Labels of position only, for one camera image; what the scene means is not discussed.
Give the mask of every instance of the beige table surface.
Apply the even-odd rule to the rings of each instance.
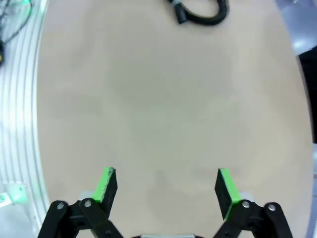
[[[207,0],[185,3],[216,11]],[[294,237],[304,237],[310,116],[273,1],[230,1],[223,24],[201,27],[178,25],[163,0],[52,0],[37,100],[51,201],[75,202],[114,166],[110,217],[125,237],[211,238],[222,222],[213,187],[225,167],[259,205],[279,202]]]

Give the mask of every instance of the coiled black cable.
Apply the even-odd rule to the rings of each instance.
[[[190,11],[181,0],[168,0],[174,7],[175,14],[179,24],[186,22],[187,20],[195,22],[205,26],[215,26],[221,23],[228,14],[228,4],[226,0],[217,0],[219,10],[215,16],[203,17],[194,14]]]

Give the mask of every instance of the bolt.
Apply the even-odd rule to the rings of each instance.
[[[57,209],[60,210],[64,207],[64,204],[62,202],[60,202],[58,205],[57,205]]]
[[[250,207],[250,204],[249,204],[247,201],[244,201],[244,202],[242,202],[242,206],[243,206],[244,208],[249,208],[249,207]]]
[[[87,201],[84,203],[84,206],[85,206],[85,207],[90,207],[90,206],[91,206],[91,201],[90,201],[90,200],[87,200]]]
[[[268,206],[268,209],[269,209],[270,211],[274,212],[274,211],[275,211],[275,206],[274,206],[273,204],[270,204],[270,205]]]

